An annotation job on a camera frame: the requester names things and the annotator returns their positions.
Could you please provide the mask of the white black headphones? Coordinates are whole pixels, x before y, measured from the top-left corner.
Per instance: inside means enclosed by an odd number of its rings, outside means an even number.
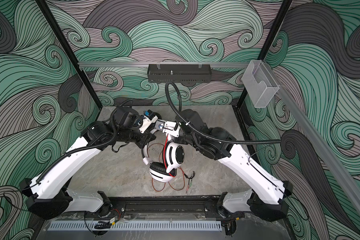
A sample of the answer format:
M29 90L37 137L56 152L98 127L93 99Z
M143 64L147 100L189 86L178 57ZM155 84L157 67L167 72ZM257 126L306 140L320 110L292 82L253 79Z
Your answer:
M162 183L170 182L177 175L177 169L185 160L184 148L173 142L174 137L167 134L163 147L163 162L155 162L148 156L148 145L142 150L143 162L149 167L153 180Z

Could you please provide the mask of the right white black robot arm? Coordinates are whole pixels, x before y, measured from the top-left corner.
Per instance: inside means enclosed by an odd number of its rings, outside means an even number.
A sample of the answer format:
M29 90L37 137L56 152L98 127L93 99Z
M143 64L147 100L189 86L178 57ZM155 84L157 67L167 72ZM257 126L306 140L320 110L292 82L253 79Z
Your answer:
M279 144L279 140L239 141L227 130L209 128L198 112L176 107L172 102L169 86L173 86L180 98L180 90L174 83L166 83L165 94L171 109L176 114L174 133L168 133L171 140L166 144L164 160L173 162L171 144L190 145L203 156L218 161L232 170L249 186L242 193L223 194L218 207L222 215L250 212L262 220L273 222L287 217L289 205L286 199L293 192L289 181L281 181L263 169L244 149L243 145Z

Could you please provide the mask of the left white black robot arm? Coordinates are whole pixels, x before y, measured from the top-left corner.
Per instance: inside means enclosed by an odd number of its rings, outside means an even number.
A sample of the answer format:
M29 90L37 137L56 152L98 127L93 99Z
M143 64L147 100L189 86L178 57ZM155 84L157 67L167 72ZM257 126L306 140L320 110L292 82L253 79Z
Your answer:
M74 174L94 156L120 142L135 143L143 149L156 137L154 126L161 115L151 110L140 115L131 107L117 107L109 120L95 121L81 133L74 144L41 174L20 183L27 196L27 210L50 220L67 212L89 212L99 217L110 214L112 204L107 195L98 191L79 194L69 189Z

